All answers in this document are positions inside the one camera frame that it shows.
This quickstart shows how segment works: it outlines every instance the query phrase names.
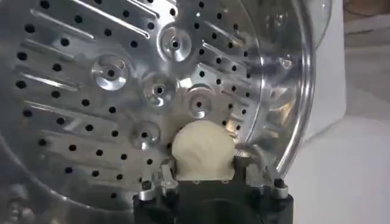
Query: round hole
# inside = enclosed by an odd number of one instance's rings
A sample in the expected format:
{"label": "round hole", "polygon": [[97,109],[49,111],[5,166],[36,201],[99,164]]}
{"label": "round hole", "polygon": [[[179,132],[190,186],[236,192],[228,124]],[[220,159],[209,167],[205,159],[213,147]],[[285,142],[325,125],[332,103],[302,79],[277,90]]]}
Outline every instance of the round hole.
{"label": "round hole", "polygon": [[92,177],[97,177],[97,176],[99,176],[99,171],[97,171],[97,170],[94,170],[94,171],[92,171]]}
{"label": "round hole", "polygon": [[32,24],[27,24],[24,26],[24,30],[27,33],[34,33],[35,32],[35,27]]}
{"label": "round hole", "polygon": [[18,57],[19,60],[21,61],[26,61],[27,60],[27,54],[24,53],[24,52],[18,52],[18,54],[16,55]]}
{"label": "round hole", "polygon": [[102,156],[103,155],[103,150],[101,150],[101,149],[96,150],[96,155],[97,156]]}
{"label": "round hole", "polygon": [[123,10],[122,15],[123,15],[123,17],[127,18],[130,16],[130,12],[127,10]]}
{"label": "round hole", "polygon": [[87,107],[87,106],[90,105],[90,101],[87,100],[87,99],[84,99],[84,100],[81,101],[81,104],[82,104],[83,106]]}
{"label": "round hole", "polygon": [[171,14],[172,16],[174,16],[174,15],[176,15],[176,11],[175,11],[174,9],[170,9],[169,14]]}
{"label": "round hole", "polygon": [[64,47],[69,46],[69,40],[67,38],[61,38],[61,45]]}
{"label": "round hole", "polygon": [[60,94],[60,92],[58,92],[58,91],[53,91],[53,92],[51,92],[51,96],[52,96],[53,98],[58,99],[58,98],[61,96],[61,94]]}
{"label": "round hole", "polygon": [[127,155],[126,154],[122,154],[121,155],[121,160],[126,160],[127,159]]}
{"label": "round hole", "polygon": [[71,152],[74,152],[74,151],[76,151],[77,150],[77,146],[76,145],[69,145],[69,151],[71,151]]}
{"label": "round hole", "polygon": [[60,117],[60,118],[57,118],[57,124],[59,124],[59,125],[63,125],[63,124],[65,124],[65,120],[64,120],[64,118],[62,118],[62,117]]}
{"label": "round hole", "polygon": [[51,69],[55,72],[60,72],[62,70],[62,66],[60,64],[54,64]]}
{"label": "round hole", "polygon": [[105,29],[104,35],[106,35],[107,37],[110,37],[112,35],[112,31],[110,29]]}
{"label": "round hole", "polygon": [[148,135],[148,133],[147,132],[142,132],[141,133],[141,137],[142,138],[147,138],[149,135]]}
{"label": "round hole", "polygon": [[107,71],[107,75],[112,78],[115,76],[115,71],[110,69]]}
{"label": "round hole", "polygon": [[148,28],[149,30],[154,29],[154,23],[148,23],[148,24],[147,24],[147,28]]}
{"label": "round hole", "polygon": [[41,7],[42,7],[43,9],[48,9],[48,8],[50,8],[50,3],[49,3],[49,1],[41,1],[41,2],[40,2],[40,5],[41,5]]}
{"label": "round hole", "polygon": [[85,129],[86,131],[93,131],[93,126],[88,124],[87,126],[85,126]]}
{"label": "round hole", "polygon": [[72,167],[65,168],[65,173],[72,173],[72,172],[73,172]]}
{"label": "round hole", "polygon": [[161,86],[159,86],[159,87],[156,88],[156,93],[157,93],[157,94],[161,94],[161,93],[163,93],[163,92],[164,92],[164,89],[163,89]]}
{"label": "round hole", "polygon": [[115,107],[110,107],[108,109],[108,112],[110,112],[111,114],[115,113],[116,112],[116,108]]}
{"label": "round hole", "polygon": [[173,41],[172,42],[172,47],[173,48],[178,48],[179,47],[179,43],[177,41]]}
{"label": "round hole", "polygon": [[23,111],[23,116],[25,116],[25,117],[32,117],[32,112],[31,112],[31,110],[24,110],[24,111]]}
{"label": "round hole", "polygon": [[112,137],[117,137],[119,135],[119,132],[118,131],[112,131],[111,132],[111,136]]}
{"label": "round hole", "polygon": [[138,43],[137,43],[136,41],[132,41],[132,42],[130,43],[130,45],[131,45],[131,47],[133,47],[133,48],[138,47]]}
{"label": "round hole", "polygon": [[76,15],[74,17],[74,22],[75,23],[82,23],[83,22],[83,18],[80,15]]}
{"label": "round hole", "polygon": [[39,146],[45,146],[46,144],[47,144],[46,140],[44,140],[44,139],[39,139],[38,140],[38,145]]}
{"label": "round hole", "polygon": [[24,81],[17,81],[15,83],[15,86],[18,87],[19,89],[24,89],[25,87],[27,87],[27,85]]}

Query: raised circular dimple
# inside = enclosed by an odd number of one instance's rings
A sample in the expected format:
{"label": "raised circular dimple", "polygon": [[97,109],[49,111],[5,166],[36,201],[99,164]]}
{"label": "raised circular dimple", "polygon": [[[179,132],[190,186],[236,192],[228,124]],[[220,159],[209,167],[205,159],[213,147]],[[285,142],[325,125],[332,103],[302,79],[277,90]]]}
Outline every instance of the raised circular dimple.
{"label": "raised circular dimple", "polygon": [[175,82],[164,75],[151,74],[143,80],[143,93],[152,107],[168,105],[174,99],[175,90]]}
{"label": "raised circular dimple", "polygon": [[191,50],[191,37],[186,31],[176,27],[161,31],[158,37],[158,51],[165,60],[184,61]]}
{"label": "raised circular dimple", "polygon": [[91,74],[102,89],[116,91],[126,84],[129,68],[118,56],[101,55],[93,63]]}
{"label": "raised circular dimple", "polygon": [[161,130],[151,121],[141,121],[130,132],[130,142],[136,149],[149,150],[160,142]]}
{"label": "raised circular dimple", "polygon": [[207,117],[211,109],[211,100],[206,95],[194,94],[190,99],[190,111],[195,118]]}

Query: shiny aluminum surface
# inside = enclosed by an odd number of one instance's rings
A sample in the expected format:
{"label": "shiny aluminum surface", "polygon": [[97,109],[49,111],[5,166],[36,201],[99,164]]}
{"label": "shiny aluminum surface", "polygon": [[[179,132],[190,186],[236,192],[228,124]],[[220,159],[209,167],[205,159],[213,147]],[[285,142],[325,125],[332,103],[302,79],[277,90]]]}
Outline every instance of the shiny aluminum surface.
{"label": "shiny aluminum surface", "polygon": [[131,221],[196,119],[281,174],[294,158],[314,83],[299,0],[0,0],[0,18],[4,223]]}

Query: dough ball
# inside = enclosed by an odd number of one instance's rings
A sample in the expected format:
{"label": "dough ball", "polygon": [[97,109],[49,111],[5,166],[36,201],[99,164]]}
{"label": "dough ball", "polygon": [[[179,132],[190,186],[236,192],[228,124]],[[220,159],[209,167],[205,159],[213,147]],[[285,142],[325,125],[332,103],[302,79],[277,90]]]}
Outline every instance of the dough ball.
{"label": "dough ball", "polygon": [[231,180],[235,144],[222,127],[210,121],[185,126],[175,137],[172,154],[178,180]]}

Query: screw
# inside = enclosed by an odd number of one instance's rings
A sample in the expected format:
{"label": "screw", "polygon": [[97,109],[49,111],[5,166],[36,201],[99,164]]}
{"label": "screw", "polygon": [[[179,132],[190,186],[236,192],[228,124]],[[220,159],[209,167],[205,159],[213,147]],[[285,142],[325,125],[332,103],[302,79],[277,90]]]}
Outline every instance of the screw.
{"label": "screw", "polygon": [[149,180],[142,181],[141,185],[142,185],[142,190],[144,191],[150,190],[152,188],[152,182]]}
{"label": "screw", "polygon": [[284,188],[285,187],[285,182],[281,178],[276,178],[276,179],[274,179],[274,186],[276,188]]}
{"label": "screw", "polygon": [[173,183],[171,181],[164,181],[164,186],[170,187]]}

